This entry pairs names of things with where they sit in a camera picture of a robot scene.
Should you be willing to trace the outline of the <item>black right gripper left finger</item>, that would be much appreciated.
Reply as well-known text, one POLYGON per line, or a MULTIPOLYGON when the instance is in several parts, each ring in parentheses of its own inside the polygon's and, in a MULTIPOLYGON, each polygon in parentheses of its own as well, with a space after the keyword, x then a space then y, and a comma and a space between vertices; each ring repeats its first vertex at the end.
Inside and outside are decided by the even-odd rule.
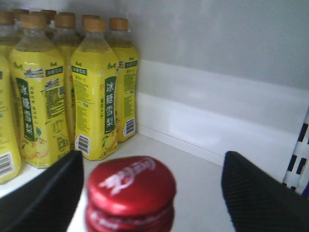
POLYGON ((65 232, 84 185, 83 156, 70 151, 0 200, 2 232, 65 232))

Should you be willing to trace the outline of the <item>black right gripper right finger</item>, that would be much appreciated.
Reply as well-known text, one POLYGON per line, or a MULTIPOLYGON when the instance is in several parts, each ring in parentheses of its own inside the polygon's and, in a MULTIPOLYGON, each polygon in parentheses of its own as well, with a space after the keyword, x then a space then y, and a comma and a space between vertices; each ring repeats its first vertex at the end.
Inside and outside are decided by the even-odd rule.
POLYGON ((307 232, 309 201, 236 151, 225 154, 223 198, 237 232, 307 232))

